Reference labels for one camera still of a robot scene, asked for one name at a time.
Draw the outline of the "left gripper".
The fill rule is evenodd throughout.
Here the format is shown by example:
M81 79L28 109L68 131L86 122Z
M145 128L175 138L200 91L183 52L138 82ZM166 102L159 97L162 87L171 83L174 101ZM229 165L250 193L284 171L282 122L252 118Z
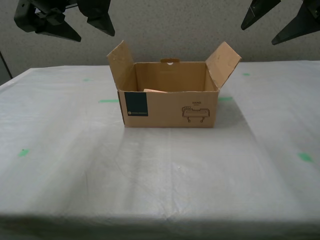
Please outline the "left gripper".
M87 17L87 23L115 36L109 16L111 0L19 0L14 14L15 24L26 33L57 37L75 42L81 36L65 21L66 9L76 7Z

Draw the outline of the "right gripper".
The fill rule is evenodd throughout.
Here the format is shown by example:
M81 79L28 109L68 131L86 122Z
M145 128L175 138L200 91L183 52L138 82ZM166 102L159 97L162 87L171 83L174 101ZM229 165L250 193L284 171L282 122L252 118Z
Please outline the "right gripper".
M252 0L241 24L246 30L278 5L281 0ZM303 0L297 15L272 39L273 45L318 32L320 30L320 0Z

